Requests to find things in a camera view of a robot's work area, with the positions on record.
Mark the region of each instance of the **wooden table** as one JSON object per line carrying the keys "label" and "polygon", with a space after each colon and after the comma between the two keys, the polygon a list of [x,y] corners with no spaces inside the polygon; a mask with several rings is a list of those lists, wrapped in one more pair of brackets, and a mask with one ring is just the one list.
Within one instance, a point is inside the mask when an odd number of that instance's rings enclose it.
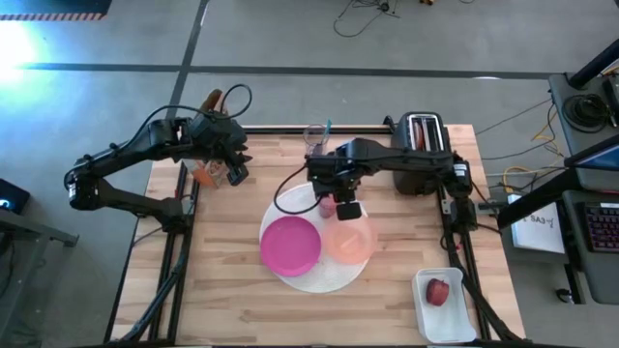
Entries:
{"label": "wooden table", "polygon": [[[453,149],[469,160],[474,182],[488,194],[472,126],[448,129]],[[328,148],[351,137],[332,135]],[[389,135],[363,137],[389,144]],[[439,246],[442,225],[436,197],[398,194],[389,172],[364,178],[363,202],[378,229],[377,251],[361,275],[343,289],[303,293],[262,265],[258,231],[277,186],[303,164],[304,141],[300,135],[249,135],[247,145],[253,160],[243,184],[200,191],[177,344],[427,343],[417,328],[411,279],[421,269],[449,266],[447,253]],[[177,174],[178,166],[171,160],[155,162],[147,195],[172,196]],[[285,188],[305,180],[301,173]],[[475,192],[472,199],[481,201]],[[496,225],[490,217],[478,219]],[[156,227],[153,219],[144,219],[136,237]],[[484,295],[510,329],[524,336],[500,236],[479,229],[471,238]],[[112,338],[125,334],[151,302],[164,242],[165,235],[159,233],[134,247]],[[469,298],[467,306],[477,328]],[[168,316],[164,311],[163,325]]]}

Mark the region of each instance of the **white container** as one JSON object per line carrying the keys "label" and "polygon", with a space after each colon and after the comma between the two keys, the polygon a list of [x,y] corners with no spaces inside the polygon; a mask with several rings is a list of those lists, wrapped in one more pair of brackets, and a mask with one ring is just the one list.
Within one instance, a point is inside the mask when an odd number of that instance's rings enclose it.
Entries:
{"label": "white container", "polygon": [[[432,278],[449,284],[449,296],[441,306],[426,300]],[[477,336],[466,310],[462,291],[462,272],[457,268],[425,269],[413,277],[413,299],[419,332],[432,343],[470,342]]]}

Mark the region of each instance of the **red apple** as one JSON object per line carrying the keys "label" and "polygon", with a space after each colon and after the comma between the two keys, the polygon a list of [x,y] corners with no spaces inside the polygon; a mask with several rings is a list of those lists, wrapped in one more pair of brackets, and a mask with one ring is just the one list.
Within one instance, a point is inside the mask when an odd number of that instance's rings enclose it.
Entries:
{"label": "red apple", "polygon": [[443,280],[432,278],[427,283],[426,300],[431,305],[441,306],[449,296],[449,284]]}

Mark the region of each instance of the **paper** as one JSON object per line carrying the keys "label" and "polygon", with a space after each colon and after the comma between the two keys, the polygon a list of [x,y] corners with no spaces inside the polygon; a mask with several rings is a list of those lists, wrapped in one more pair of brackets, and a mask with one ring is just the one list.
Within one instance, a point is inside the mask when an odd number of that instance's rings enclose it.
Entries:
{"label": "paper", "polygon": [[[519,198],[517,194],[510,194],[507,200],[514,203]],[[513,223],[512,237],[514,247],[565,253],[555,203]]]}

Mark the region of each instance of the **concrete floor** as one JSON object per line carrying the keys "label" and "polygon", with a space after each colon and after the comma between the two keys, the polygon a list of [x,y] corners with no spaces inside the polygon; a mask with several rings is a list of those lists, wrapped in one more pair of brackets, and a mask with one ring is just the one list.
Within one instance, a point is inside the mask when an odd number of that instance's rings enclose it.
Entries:
{"label": "concrete floor", "polygon": [[[200,0],[114,0],[108,18],[100,22],[17,25],[29,44],[22,48],[33,53],[30,60],[51,66],[0,80],[0,137],[4,149],[10,149],[0,152],[0,176],[33,194],[28,217],[80,235],[75,249],[50,250],[23,307],[23,317],[40,330],[43,347],[101,343],[136,224],[135,217],[110,209],[71,209],[62,175],[84,153],[130,137],[148,112],[170,101],[175,86],[184,87],[181,103],[198,105],[213,88],[249,84],[254,104],[239,119],[244,125],[328,118],[335,124],[377,124],[387,114],[397,118],[405,111],[431,110],[445,123],[473,124],[480,130],[548,99],[547,83],[454,78],[452,72],[574,71],[619,32],[619,9],[611,0],[478,0],[468,6],[438,0],[433,7],[400,0],[401,19],[379,18],[362,36],[347,40],[332,31],[345,3],[212,0],[192,64],[205,69],[435,70],[441,77],[189,73],[186,83],[177,85],[174,67],[172,72],[147,72],[147,65],[181,65]],[[354,27],[364,15],[351,13],[346,25]],[[0,22],[0,33],[10,27],[15,29],[15,23]],[[64,63],[86,66],[60,65]],[[137,65],[132,69],[144,72],[102,64]],[[102,71],[109,69],[119,71]],[[240,96],[233,98],[229,107],[243,102]],[[482,156],[530,147],[548,107],[480,135]],[[555,129],[567,151],[558,124]],[[552,161],[551,154],[539,150],[484,161],[484,167],[493,174],[510,165],[537,168]],[[142,163],[113,175],[110,182],[141,193],[149,168]],[[490,183],[497,180],[488,177]],[[505,241],[506,248],[510,243]],[[619,320],[619,308],[592,304],[590,297],[587,305],[560,304],[552,290],[565,286],[561,265],[525,262],[513,249],[508,258],[529,338],[616,346],[612,323]]]}

